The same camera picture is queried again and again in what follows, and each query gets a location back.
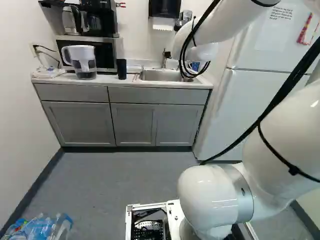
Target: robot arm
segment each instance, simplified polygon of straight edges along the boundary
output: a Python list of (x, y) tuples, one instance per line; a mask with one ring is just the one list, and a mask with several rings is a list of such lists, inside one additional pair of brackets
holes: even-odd
[[(264, 0), (263, 4), (277, 2)], [(304, 2), (320, 15), (320, 0)], [(259, 3), (257, 0), (221, 0), (196, 33), (197, 45), (201, 47), (233, 37), (269, 9)], [(190, 24), (175, 38), (174, 58), (178, 59), (190, 33)], [(180, 205), (185, 215), (180, 225), (181, 240), (188, 239), (185, 233), (190, 226), (201, 240), (222, 240), (230, 233), (232, 224), (274, 216), (294, 199), (319, 188), (318, 182), (289, 173), (288, 166), (270, 151), (260, 135), (262, 131), (269, 144), (293, 166), (319, 179), (319, 119), (320, 80), (287, 97), (269, 113), (245, 142), (242, 163), (187, 169), (178, 181)]]
[[(216, 9), (207, 17), (190, 42), (187, 54), (190, 61), (211, 61), (216, 47), (214, 43), (226, 41), (247, 27), (261, 14), (281, 0), (221, 0)], [(320, 0), (303, 0), (310, 9), (320, 15)], [(178, 60), (184, 41), (192, 30), (192, 22), (184, 25), (175, 35), (172, 58)]]

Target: cabinet door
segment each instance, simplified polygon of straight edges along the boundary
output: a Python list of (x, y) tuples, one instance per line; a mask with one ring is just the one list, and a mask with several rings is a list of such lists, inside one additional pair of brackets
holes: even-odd
[(116, 145), (155, 146), (156, 107), (150, 104), (112, 103)]
[(204, 106), (159, 105), (157, 110), (157, 146), (192, 146)]
[(113, 147), (110, 105), (86, 102), (42, 102), (63, 147)]

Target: electrical outlet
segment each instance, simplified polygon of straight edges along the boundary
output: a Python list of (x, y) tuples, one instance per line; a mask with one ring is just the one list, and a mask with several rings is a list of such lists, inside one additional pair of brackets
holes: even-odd
[(34, 42), (29, 43), (29, 47), (30, 47), (30, 50), (32, 52), (32, 55), (33, 55), (34, 58), (36, 58), (37, 57), (37, 53), (36, 53), (36, 49), (35, 49), (34, 45), (35, 45)]

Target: black cable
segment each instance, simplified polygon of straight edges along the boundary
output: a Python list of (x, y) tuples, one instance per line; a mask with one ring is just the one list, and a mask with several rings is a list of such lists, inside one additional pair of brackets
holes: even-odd
[[(194, 30), (195, 19), (196, 19), (196, 18), (197, 18), (196, 16), (193, 17), (191, 30)], [(193, 41), (194, 46), (196, 47), (197, 44), (196, 44), (196, 40), (195, 40), (195, 35), (194, 35), (194, 34), (192, 35), (192, 41)], [(195, 78), (195, 77), (203, 74), (203, 73), (209, 68), (210, 63), (211, 63), (211, 61), (207, 61), (207, 62), (205, 63), (205, 65), (204, 65), (204, 67), (203, 67), (198, 73), (192, 73), (192, 72), (190, 72), (190, 71), (187, 69), (186, 62), (183, 61), (184, 70), (187, 72), (188, 75), (185, 74), (183, 71), (182, 71), (182, 74), (181, 74), (181, 75), (182, 75), (183, 78), (188, 78), (188, 79), (189, 79), (189, 78)]]
[[(194, 16), (193, 17), (193, 20), (192, 20), (192, 30), (194, 29), (194, 26), (195, 26), (195, 19), (196, 19), (197, 17), (196, 16)], [(195, 40), (195, 35), (192, 35), (192, 40), (193, 40), (193, 44), (194, 44), (194, 46), (196, 47), (197, 46), (197, 44), (196, 44), (196, 40)]]
[(51, 52), (56, 52), (55, 50), (52, 50), (52, 49), (47, 48), (47, 47), (42, 46), (42, 45), (37, 45), (37, 44), (35, 44), (35, 45), (33, 45), (33, 47), (35, 48), (35, 50), (36, 50), (37, 47), (41, 47), (41, 48), (47, 49), (47, 50), (49, 50), (49, 51), (51, 51)]
[(305, 173), (304, 171), (302, 171), (299, 167), (297, 167), (296, 165), (293, 165), (292, 163), (288, 162), (280, 153), (277, 152), (277, 150), (275, 150), (271, 144), (267, 141), (267, 139), (265, 138), (262, 130), (261, 130), (261, 124), (259, 123), (258, 126), (258, 132), (260, 135), (260, 138), (262, 139), (263, 143), (267, 146), (267, 148), (283, 163), (285, 164), (288, 168), (289, 168), (289, 173), (292, 176), (296, 176), (296, 175), (301, 175), (313, 182), (316, 183), (320, 183), (320, 180), (310, 176), (309, 174)]
[(58, 67), (57, 67), (57, 68), (59, 68), (59, 66), (60, 66), (60, 61), (59, 61), (58, 59), (56, 59), (55, 57), (51, 56), (50, 54), (48, 54), (48, 53), (46, 53), (46, 52), (44, 52), (44, 51), (39, 51), (39, 50), (37, 50), (36, 53), (45, 54), (45, 55), (49, 56), (50, 58), (56, 60), (56, 61), (58, 62)]
[(182, 48), (181, 48), (181, 52), (180, 52), (180, 56), (179, 56), (179, 69), (180, 69), (180, 73), (181, 76), (183, 78), (194, 78), (200, 75), (200, 73), (198, 74), (194, 74), (188, 71), (187, 66), (186, 66), (186, 51), (188, 49), (188, 45), (191, 42), (193, 36), (195, 35), (195, 33), (198, 31), (198, 29), (200, 28), (200, 26), (202, 25), (202, 23), (207, 19), (207, 17), (210, 15), (210, 13), (215, 9), (215, 7), (218, 5), (218, 3), (221, 0), (213, 0), (213, 2), (210, 4), (210, 6), (207, 8), (207, 10), (204, 12), (204, 14), (202, 15), (202, 17), (200, 18), (200, 20), (198, 21), (198, 23), (195, 25), (195, 27), (191, 30), (191, 32), (189, 33), (189, 35), (187, 36), (186, 40), (184, 41)]
[(306, 71), (309, 69), (311, 64), (315, 61), (315, 59), (320, 54), (320, 37), (315, 41), (315, 43), (310, 47), (310, 49), (306, 52), (297, 66), (294, 68), (290, 76), (284, 82), (282, 87), (276, 93), (268, 107), (265, 111), (260, 115), (260, 117), (231, 145), (229, 145), (226, 149), (219, 152), (218, 154), (208, 158), (205, 161), (202, 161), (200, 165), (205, 165), (208, 162), (221, 157), (222, 155), (226, 154), (234, 147), (236, 147), (239, 143), (241, 143), (245, 138), (249, 136), (253, 132), (253, 130), (258, 126), (258, 124), (265, 119), (265, 117), (279, 104), (281, 103), (285, 97), (291, 92), (291, 90), (297, 85), (300, 79), (304, 76)]

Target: paper sign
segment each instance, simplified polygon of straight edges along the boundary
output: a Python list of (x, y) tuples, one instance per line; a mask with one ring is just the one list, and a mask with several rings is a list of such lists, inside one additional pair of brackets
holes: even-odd
[(282, 52), (294, 27), (297, 6), (291, 3), (278, 3), (267, 12), (255, 49)]

